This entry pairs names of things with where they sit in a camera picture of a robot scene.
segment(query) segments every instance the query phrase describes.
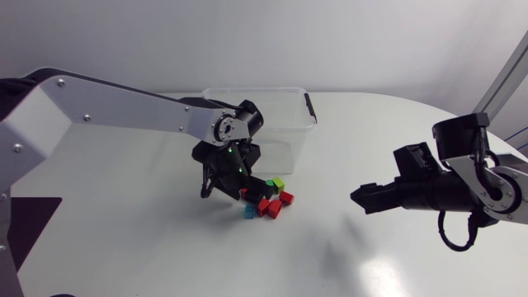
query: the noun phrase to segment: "screw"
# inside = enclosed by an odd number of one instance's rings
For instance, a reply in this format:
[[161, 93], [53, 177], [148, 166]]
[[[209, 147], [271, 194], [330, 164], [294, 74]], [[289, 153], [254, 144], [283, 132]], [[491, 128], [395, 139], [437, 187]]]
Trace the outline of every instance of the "screw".
[[13, 151], [14, 151], [15, 153], [21, 153], [23, 148], [24, 148], [24, 147], [22, 146], [22, 144], [15, 144], [15, 145], [13, 145]]

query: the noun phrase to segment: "tabletop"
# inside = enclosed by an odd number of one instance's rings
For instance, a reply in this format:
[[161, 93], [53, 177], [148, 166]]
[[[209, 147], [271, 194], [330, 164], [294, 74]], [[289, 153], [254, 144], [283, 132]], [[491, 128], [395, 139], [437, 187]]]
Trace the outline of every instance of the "tabletop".
[[[310, 96], [318, 126], [280, 176], [295, 202], [275, 220], [244, 219], [244, 203], [219, 191], [201, 199], [191, 136], [74, 125], [12, 188], [64, 198], [18, 273], [26, 296], [526, 295], [528, 227], [500, 222], [452, 252], [436, 212], [366, 215], [350, 200], [398, 175], [395, 149], [427, 141], [437, 156], [431, 128], [452, 114], [384, 95]], [[452, 241], [465, 242], [466, 218], [446, 216]]]

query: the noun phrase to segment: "clear plastic bin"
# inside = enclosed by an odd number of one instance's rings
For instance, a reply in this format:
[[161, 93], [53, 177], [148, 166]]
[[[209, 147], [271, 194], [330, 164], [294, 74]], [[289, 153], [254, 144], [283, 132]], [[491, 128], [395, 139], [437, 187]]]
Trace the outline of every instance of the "clear plastic bin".
[[238, 105], [252, 101], [264, 117], [264, 126], [253, 137], [261, 157], [253, 172], [293, 173], [309, 132], [317, 124], [308, 93], [300, 87], [209, 88], [205, 99]]

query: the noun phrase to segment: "red cube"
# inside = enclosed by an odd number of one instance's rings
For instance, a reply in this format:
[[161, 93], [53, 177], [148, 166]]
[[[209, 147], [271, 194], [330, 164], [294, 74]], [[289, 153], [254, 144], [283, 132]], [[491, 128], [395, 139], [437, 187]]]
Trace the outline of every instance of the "red cube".
[[290, 205], [294, 202], [294, 198], [295, 196], [291, 195], [290, 193], [287, 193], [285, 191], [282, 191], [280, 194], [279, 194], [279, 199], [280, 201], [286, 203], [287, 205]]
[[267, 211], [267, 215], [276, 219], [281, 212], [282, 202], [280, 200], [274, 200], [270, 203], [270, 208]]
[[257, 205], [257, 215], [262, 217], [270, 209], [271, 202], [268, 199], [262, 199]]
[[246, 199], [246, 192], [248, 189], [240, 189], [240, 198]]

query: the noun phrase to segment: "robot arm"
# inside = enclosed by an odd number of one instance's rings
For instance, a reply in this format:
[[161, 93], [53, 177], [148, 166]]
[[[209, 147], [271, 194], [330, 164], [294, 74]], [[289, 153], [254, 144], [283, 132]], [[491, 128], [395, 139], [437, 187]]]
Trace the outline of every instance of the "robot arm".
[[0, 88], [0, 191], [49, 157], [72, 123], [186, 133], [211, 151], [248, 142], [263, 124], [250, 101], [175, 100], [49, 68]]
[[246, 188], [246, 200], [258, 203], [273, 192], [263, 180], [251, 176], [261, 155], [252, 136], [264, 119], [250, 101], [231, 106], [199, 97], [176, 100], [51, 68], [25, 78], [0, 79], [0, 288], [10, 296], [23, 296], [7, 242], [16, 201], [11, 199], [10, 187], [52, 154], [73, 123], [198, 138], [201, 141], [192, 157], [203, 167], [202, 198], [217, 188], [238, 200], [240, 190]]
[[[476, 239], [478, 228], [506, 220], [528, 224], [528, 163], [511, 154], [493, 153], [488, 146], [486, 114], [466, 115], [433, 126], [441, 169], [426, 143], [394, 151], [400, 177], [386, 186], [361, 186], [351, 199], [367, 214], [399, 206], [408, 210], [438, 210], [444, 243], [462, 252]], [[488, 167], [485, 158], [495, 163]], [[443, 229], [446, 211], [471, 212], [469, 241], [451, 243]]]

